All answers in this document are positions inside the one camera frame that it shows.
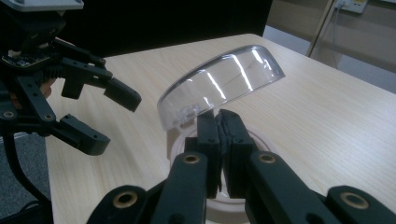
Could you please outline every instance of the light wood tabletop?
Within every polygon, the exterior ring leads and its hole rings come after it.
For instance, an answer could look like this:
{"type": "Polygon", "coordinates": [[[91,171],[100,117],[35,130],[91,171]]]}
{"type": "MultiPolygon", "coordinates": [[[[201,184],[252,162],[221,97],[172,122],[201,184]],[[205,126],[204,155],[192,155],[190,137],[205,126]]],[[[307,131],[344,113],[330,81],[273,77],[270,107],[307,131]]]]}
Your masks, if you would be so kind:
{"type": "Polygon", "coordinates": [[[112,189],[150,189],[170,170],[166,132],[157,102],[197,65],[237,47],[258,44],[271,52],[286,77],[222,108],[265,135],[305,182],[323,195],[349,185],[396,212],[396,95],[256,35],[237,35],[107,58],[106,68],[142,96],[134,113],[85,86],[78,100],[49,104],[58,118],[71,114],[111,139],[105,153],[89,156],[46,138],[55,223],[86,223],[112,189]]]}

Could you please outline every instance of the transparent curved plastic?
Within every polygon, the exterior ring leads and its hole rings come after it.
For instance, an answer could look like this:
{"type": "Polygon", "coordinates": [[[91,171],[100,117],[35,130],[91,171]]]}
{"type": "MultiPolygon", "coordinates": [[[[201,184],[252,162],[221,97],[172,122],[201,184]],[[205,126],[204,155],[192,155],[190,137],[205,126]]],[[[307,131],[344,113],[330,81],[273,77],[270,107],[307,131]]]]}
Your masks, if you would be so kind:
{"type": "Polygon", "coordinates": [[[177,127],[284,76],[263,46],[225,52],[192,69],[165,91],[157,104],[163,129],[177,127]]]}

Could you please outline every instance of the plastic dome lid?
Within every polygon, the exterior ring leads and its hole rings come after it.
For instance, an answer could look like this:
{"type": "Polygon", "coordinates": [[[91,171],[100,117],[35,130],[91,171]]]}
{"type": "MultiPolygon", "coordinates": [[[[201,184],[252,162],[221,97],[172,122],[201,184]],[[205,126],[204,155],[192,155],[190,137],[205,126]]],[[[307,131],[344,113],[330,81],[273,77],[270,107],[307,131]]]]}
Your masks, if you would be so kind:
{"type": "Polygon", "coordinates": [[[192,69],[165,91],[157,104],[163,129],[177,127],[284,76],[263,46],[225,52],[192,69]]]}

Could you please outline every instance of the screw hole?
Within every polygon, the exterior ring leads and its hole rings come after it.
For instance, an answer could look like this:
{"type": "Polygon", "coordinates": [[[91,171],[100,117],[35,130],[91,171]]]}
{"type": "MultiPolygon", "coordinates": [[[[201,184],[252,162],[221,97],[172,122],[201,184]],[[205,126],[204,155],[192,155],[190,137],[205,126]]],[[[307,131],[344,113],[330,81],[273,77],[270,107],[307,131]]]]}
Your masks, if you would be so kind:
{"type": "Polygon", "coordinates": [[[52,115],[45,115],[44,118],[45,119],[52,119],[52,115]]]}
{"type": "Polygon", "coordinates": [[[113,205],[117,208],[127,208],[137,202],[137,194],[134,191],[125,191],[114,197],[113,205]]]}
{"type": "Polygon", "coordinates": [[[341,199],[347,205],[357,208],[357,209],[367,209],[369,207],[369,203],[359,194],[352,192],[342,192],[340,194],[341,199]]]}
{"type": "Polygon", "coordinates": [[[188,155],[184,158],[184,162],[189,163],[189,164],[194,164],[199,161],[199,157],[195,155],[188,155]]]}
{"type": "Polygon", "coordinates": [[[6,111],[6,112],[4,112],[4,117],[6,117],[6,118],[12,118],[12,117],[14,117],[14,113],[12,113],[11,111],[6,111]]]}
{"type": "Polygon", "coordinates": [[[260,161],[265,163],[274,163],[276,161],[275,157],[268,154],[261,154],[260,161]]]}

